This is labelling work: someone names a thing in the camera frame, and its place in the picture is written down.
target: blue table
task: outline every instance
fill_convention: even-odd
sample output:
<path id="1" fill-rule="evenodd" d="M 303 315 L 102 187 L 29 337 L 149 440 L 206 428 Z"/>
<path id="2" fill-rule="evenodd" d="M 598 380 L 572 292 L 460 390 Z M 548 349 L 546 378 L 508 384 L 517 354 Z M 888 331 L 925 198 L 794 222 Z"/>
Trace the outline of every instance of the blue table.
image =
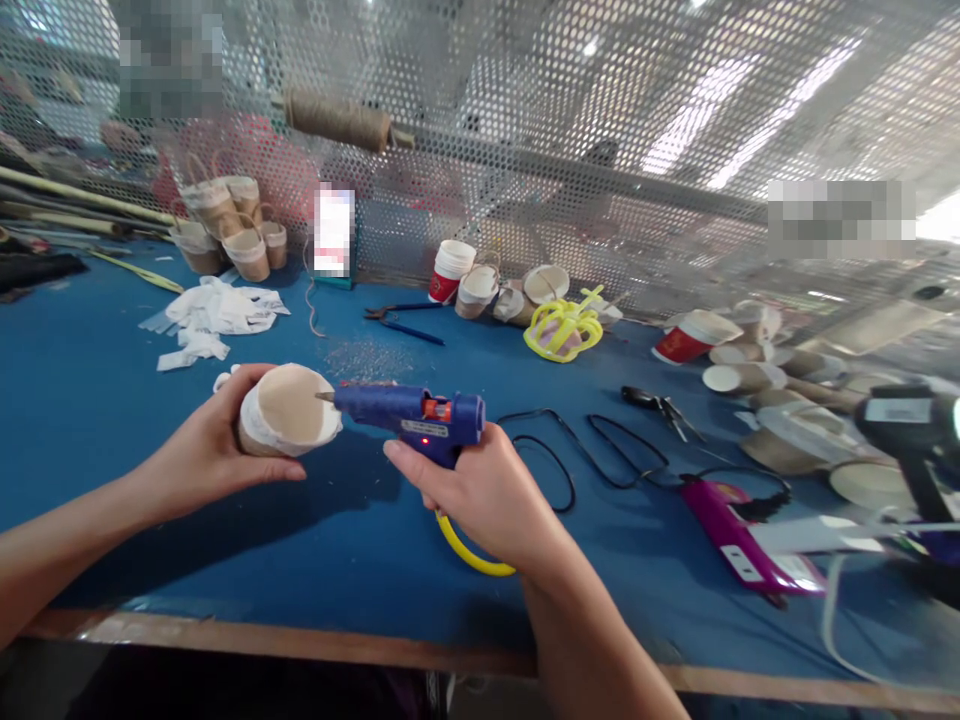
<path id="1" fill-rule="evenodd" d="M 132 260 L 194 284 L 178 256 L 156 259 L 175 253 L 143 244 Z M 292 316 L 263 335 L 225 338 L 232 348 L 225 363 L 200 360 L 158 374 L 157 356 L 176 349 L 176 340 L 137 323 L 172 296 L 119 268 L 87 262 L 91 272 L 0 306 L 0 530 L 133 468 L 210 395 L 220 372 L 242 362 L 302 363 L 334 382 L 389 379 L 438 394 L 479 393 L 490 419 L 549 406 L 620 482 L 629 470 L 587 425 L 587 413 L 628 425 L 662 448 L 676 472 L 719 464 L 682 444 L 659 417 L 625 405 L 618 390 L 630 384 L 670 395 L 712 452 L 746 461 L 735 444 L 747 431 L 733 416 L 738 407 L 705 392 L 701 367 L 653 359 L 657 334 L 650 328 L 621 323 L 575 363 L 558 365 L 530 352 L 516 328 L 467 322 L 452 309 L 405 318 L 444 337 L 443 348 L 361 319 L 364 307 L 417 302 L 422 291 L 321 285 L 314 302 L 328 337 L 319 339 L 307 328 L 306 280 L 289 267 L 267 284 L 280 290 Z M 678 688 L 949 705 L 857 682 L 824 651 L 820 601 L 792 600 L 782 612 L 743 589 L 675 493 L 605 486 L 546 420 L 510 430 L 548 441 L 573 471 L 578 502 L 564 522 Z M 306 482 L 254 488 L 143 533 L 80 577 L 30 632 L 532 672 L 533 638 L 518 580 L 485 577 L 453 554 L 419 493 L 383 457 L 385 437 L 347 421 L 334 443 L 304 458 Z M 555 468 L 534 450 L 523 454 L 548 499 L 562 504 L 566 489 Z M 773 490 L 757 478 L 728 479 L 755 495 Z M 797 499 L 782 517 L 851 513 L 818 481 L 794 487 Z M 848 564 L 836 631 L 841 652 L 885 677 L 960 687 L 956 614 L 879 560 Z"/>

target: wooden table edge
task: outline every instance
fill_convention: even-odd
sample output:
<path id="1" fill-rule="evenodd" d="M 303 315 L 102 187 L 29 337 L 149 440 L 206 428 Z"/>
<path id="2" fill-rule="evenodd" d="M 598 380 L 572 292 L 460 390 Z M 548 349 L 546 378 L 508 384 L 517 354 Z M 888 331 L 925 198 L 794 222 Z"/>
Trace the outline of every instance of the wooden table edge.
<path id="1" fill-rule="evenodd" d="M 196 620 L 111 610 L 44 610 L 21 633 L 190 650 L 391 665 L 472 675 L 536 677 L 536 659 L 499 649 L 458 648 L 406 638 Z M 737 670 L 660 665 L 680 692 L 913 712 L 960 713 L 960 697 L 841 680 L 809 680 Z"/>

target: white cord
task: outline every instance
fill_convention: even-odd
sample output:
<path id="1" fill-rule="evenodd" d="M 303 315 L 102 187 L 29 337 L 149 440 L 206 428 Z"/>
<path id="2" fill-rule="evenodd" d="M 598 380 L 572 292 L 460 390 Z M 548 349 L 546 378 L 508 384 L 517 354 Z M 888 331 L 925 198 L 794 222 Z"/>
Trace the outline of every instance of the white cord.
<path id="1" fill-rule="evenodd" d="M 886 515 L 891 509 L 896 508 L 884 508 L 883 510 L 880 510 L 874 516 L 874 522 L 884 517 L 884 515 Z M 930 523 L 927 525 L 916 525 L 912 529 L 914 529 L 916 532 L 932 532 L 934 530 L 954 529 L 954 526 L 958 526 L 958 523 Z M 909 525 L 905 525 L 903 528 L 905 530 L 911 529 Z M 833 625 L 837 614 L 837 601 L 840 598 L 840 573 L 843 570 L 843 564 L 846 562 L 846 559 L 846 555 L 835 553 L 833 560 L 830 562 L 830 568 L 827 571 L 827 594 L 823 600 L 823 618 L 820 623 L 820 637 L 823 640 L 823 645 L 830 654 L 830 657 L 832 657 L 838 665 L 852 672 L 854 675 L 862 677 L 864 680 L 877 683 L 878 685 L 887 685 L 889 687 L 898 688 L 900 690 L 909 690 L 911 692 L 933 693 L 936 695 L 960 697 L 960 690 L 950 690 L 949 688 L 935 687 L 932 685 L 909 685 L 907 683 L 900 683 L 895 680 L 887 680 L 877 675 L 873 675 L 866 670 L 862 670 L 853 663 L 848 662 L 840 657 L 840 653 L 837 652 L 837 646 L 833 641 Z"/>
<path id="2" fill-rule="evenodd" d="M 304 302 L 307 303 L 307 307 L 310 308 L 310 320 L 308 321 L 308 322 L 310 323 L 310 332 L 312 332 L 312 333 L 313 333 L 314 335 L 316 335 L 317 337 L 323 337 L 323 338 L 325 338 L 326 335 L 324 335 L 322 332 L 320 332 L 319 330 L 317 330 L 317 329 L 313 326 L 313 318 L 314 318 L 314 317 L 316 316 L 316 314 L 317 314 L 317 309 L 313 306 L 313 303 L 310 302 L 310 293 L 313 291 L 313 288 L 314 288 L 314 286 L 316 285 L 316 280 L 315 280 L 314 277 L 313 277 L 313 270 L 312 270 L 311 268 L 307 267 L 307 245 L 308 245 L 308 244 L 309 244 L 309 241 L 307 241 L 307 240 L 304 240 L 304 241 L 303 241 L 303 256 L 302 256 L 302 257 L 303 257 L 303 270 L 304 270 L 304 272 L 307 273 L 307 275 L 310 276 L 310 285 L 307 287 L 307 292 L 305 292 L 305 293 L 303 294 L 303 300 L 304 300 Z"/>

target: forearm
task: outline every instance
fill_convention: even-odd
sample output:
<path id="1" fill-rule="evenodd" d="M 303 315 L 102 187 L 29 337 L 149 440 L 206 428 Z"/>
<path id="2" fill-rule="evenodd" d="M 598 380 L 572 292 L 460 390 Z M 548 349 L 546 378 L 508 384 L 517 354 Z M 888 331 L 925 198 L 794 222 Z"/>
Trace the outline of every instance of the forearm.
<path id="1" fill-rule="evenodd" d="M 596 571 L 570 539 L 523 576 L 541 686 L 560 718 L 686 718 Z"/>
<path id="2" fill-rule="evenodd" d="M 125 477 L 0 535 L 0 649 L 80 573 L 151 524 Z"/>

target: label sticker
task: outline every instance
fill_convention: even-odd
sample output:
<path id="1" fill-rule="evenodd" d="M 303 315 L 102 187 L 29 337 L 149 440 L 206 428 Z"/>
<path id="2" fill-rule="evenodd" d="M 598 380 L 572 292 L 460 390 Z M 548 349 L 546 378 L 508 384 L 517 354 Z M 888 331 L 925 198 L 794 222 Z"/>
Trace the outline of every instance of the label sticker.
<path id="1" fill-rule="evenodd" d="M 876 398 L 867 403 L 864 418 L 871 422 L 930 422 L 932 398 Z"/>
<path id="2" fill-rule="evenodd" d="M 449 437 L 450 430 L 446 425 L 434 425 L 433 423 L 424 423 L 418 420 L 401 420 L 400 427 L 407 432 L 415 432 L 420 435 L 433 435 L 434 437 Z"/>
<path id="3" fill-rule="evenodd" d="M 750 558 L 743 554 L 737 545 L 724 545 L 720 548 L 727 560 L 730 563 L 730 566 L 734 569 L 734 572 L 740 576 L 740 579 L 744 582 L 761 582 L 763 576 L 759 573 L 753 563 L 750 562 Z"/>

